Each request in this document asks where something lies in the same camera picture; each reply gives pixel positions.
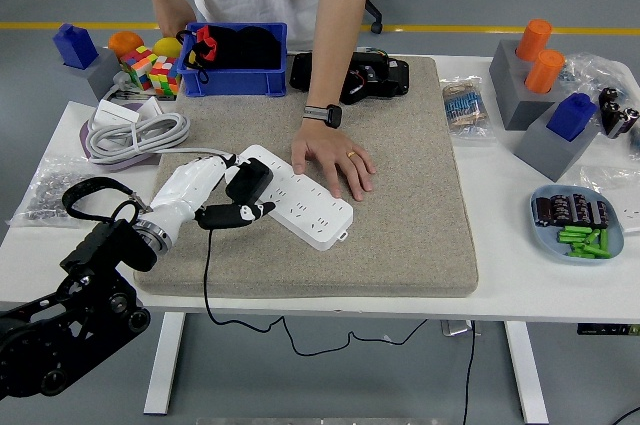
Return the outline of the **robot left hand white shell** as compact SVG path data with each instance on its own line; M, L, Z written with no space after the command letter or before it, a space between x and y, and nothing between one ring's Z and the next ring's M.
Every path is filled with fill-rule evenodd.
M154 250L165 253L191 220L204 230L247 226L276 208L272 202L258 202L272 178L271 170L255 158L194 160L174 171L135 229Z

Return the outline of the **person's right hand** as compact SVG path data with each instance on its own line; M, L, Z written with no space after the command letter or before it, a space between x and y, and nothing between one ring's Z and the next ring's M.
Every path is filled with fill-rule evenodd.
M175 37L196 14L187 0L152 0L159 29L164 37Z

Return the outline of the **person's left hand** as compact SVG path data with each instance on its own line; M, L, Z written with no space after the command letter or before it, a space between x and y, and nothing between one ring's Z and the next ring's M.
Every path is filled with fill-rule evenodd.
M376 173L369 153L346 134L323 122L305 118L291 143L291 165L295 174L304 174L308 160L322 168L327 188L334 198L341 198L339 174L342 174L356 201L373 190Z

